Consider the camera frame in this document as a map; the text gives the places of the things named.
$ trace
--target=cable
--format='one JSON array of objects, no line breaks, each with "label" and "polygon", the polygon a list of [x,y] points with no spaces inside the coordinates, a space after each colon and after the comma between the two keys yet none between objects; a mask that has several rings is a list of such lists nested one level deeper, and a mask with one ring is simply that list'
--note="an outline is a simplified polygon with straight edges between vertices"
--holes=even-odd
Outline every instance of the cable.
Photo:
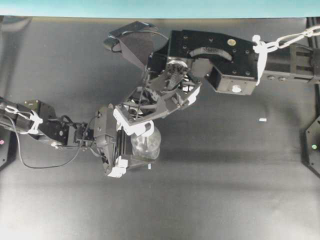
[{"label": "cable", "polygon": [[130,33],[152,33],[152,34],[157,34],[166,40],[169,40],[169,38],[163,35],[162,33],[157,31],[152,31],[152,30],[124,31],[123,33],[121,33],[121,35],[130,34]]},{"label": "cable", "polygon": [[77,148],[77,150],[76,150],[73,158],[71,158],[70,160],[68,160],[68,161],[65,162],[65,163],[62,163],[62,164],[59,164],[59,165],[53,165],[53,166],[30,166],[30,165],[26,164],[26,163],[24,162],[23,157],[22,157],[20,137],[19,137],[19,133],[18,133],[17,128],[16,128],[16,124],[15,124],[14,120],[13,120],[11,117],[6,116],[6,115],[4,115],[4,117],[6,117],[7,119],[9,119],[9,121],[10,121],[11,124],[12,124],[12,128],[13,128],[14,133],[15,133],[15,135],[16,135],[16,140],[17,140],[17,144],[18,144],[18,154],[19,154],[21,163],[22,163],[25,167],[30,168],[30,169],[51,169],[51,168],[58,168],[58,167],[65,166],[65,165],[71,163],[73,160],[75,160],[75,159],[77,158],[77,156],[78,156],[78,154],[79,154],[79,152],[80,152],[80,149],[82,148],[82,147],[81,147],[81,146],[82,146],[82,143],[83,143],[83,141],[84,141],[84,139],[85,139],[85,133],[88,131],[91,122],[92,122],[97,116],[94,116],[93,118],[91,118],[90,121],[89,121],[89,123],[87,124],[87,126],[86,126],[86,128],[85,128],[85,130],[84,130],[84,132],[83,132],[82,139],[81,139],[81,141],[80,141],[79,147]]}]

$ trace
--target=screw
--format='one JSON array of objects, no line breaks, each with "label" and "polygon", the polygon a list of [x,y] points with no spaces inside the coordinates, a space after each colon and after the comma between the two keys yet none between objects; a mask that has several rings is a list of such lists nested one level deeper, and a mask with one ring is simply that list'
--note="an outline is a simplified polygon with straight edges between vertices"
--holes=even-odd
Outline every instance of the screw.
[{"label": "screw", "polygon": [[279,80],[280,82],[284,82],[284,81],[286,80],[286,78],[285,78],[284,76],[281,76],[281,77],[278,78],[278,80]]},{"label": "screw", "polygon": [[268,79],[269,80],[275,80],[276,78],[275,78],[275,76],[270,75],[270,76],[268,76]]},{"label": "screw", "polygon": [[235,46],[237,44],[236,40],[230,38],[228,41],[227,41],[228,45],[229,46]]}]

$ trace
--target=mounting plate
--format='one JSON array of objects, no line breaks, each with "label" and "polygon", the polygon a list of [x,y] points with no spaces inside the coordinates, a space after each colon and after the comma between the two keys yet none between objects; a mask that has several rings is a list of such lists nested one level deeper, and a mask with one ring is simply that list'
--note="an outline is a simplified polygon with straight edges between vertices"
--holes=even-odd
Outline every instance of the mounting plate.
[{"label": "mounting plate", "polygon": [[320,174],[320,116],[305,131],[308,167]]}]

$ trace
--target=gray tabletop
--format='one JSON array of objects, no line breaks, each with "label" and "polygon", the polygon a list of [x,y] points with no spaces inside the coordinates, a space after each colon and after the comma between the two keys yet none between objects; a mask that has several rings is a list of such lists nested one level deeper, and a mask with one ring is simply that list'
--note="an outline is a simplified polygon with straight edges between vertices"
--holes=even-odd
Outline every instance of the gray tabletop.
[{"label": "gray tabletop", "polygon": [[[7,29],[1,94],[13,102],[39,99],[57,115],[88,121],[140,82],[137,67],[102,45],[109,31],[133,21],[33,18],[22,31]],[[166,35],[190,29],[266,41],[306,26],[304,18],[145,21]],[[162,143],[151,170],[105,177],[90,152],[57,169],[27,169],[19,159],[7,165],[0,171],[0,238],[318,240],[320,179],[301,163],[302,133],[315,117],[312,85],[263,81],[251,96],[238,96],[205,82],[192,107],[155,121]],[[74,154],[28,136],[21,144],[33,165]]]}]

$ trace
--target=plastic bottle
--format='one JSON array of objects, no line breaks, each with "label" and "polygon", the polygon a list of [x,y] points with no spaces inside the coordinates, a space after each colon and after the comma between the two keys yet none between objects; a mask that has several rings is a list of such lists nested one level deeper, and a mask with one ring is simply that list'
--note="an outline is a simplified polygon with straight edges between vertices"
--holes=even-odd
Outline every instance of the plastic bottle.
[{"label": "plastic bottle", "polygon": [[161,134],[154,126],[152,134],[131,135],[133,155],[148,159],[156,159],[160,153]]}]

